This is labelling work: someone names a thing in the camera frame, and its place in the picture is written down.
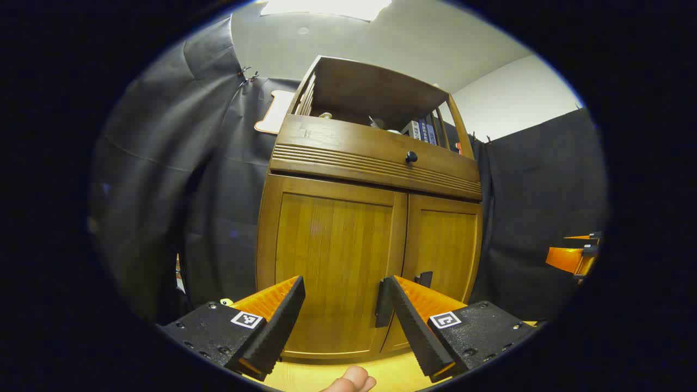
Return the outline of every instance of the black fabric backdrop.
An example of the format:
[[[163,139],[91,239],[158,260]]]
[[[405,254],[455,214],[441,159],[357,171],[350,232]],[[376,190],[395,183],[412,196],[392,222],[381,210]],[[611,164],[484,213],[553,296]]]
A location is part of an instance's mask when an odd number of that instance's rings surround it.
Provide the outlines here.
[[[126,89],[95,147],[92,219],[119,292],[148,321],[256,291],[256,224],[274,135],[255,131],[276,89],[243,77],[226,18],[166,51]],[[446,124],[451,140],[454,126]],[[584,110],[482,143],[484,235],[471,301],[549,318],[573,294],[550,243],[603,227],[606,180]],[[181,255],[186,295],[176,289]]]

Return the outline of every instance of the drawer knob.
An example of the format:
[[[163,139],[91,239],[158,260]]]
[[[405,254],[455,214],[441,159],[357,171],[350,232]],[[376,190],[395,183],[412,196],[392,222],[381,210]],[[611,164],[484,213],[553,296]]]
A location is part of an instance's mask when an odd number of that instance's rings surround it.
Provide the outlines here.
[[[407,162],[416,162],[417,159],[419,159],[419,157],[416,156],[416,153],[414,151],[409,151],[408,153],[406,153]]]

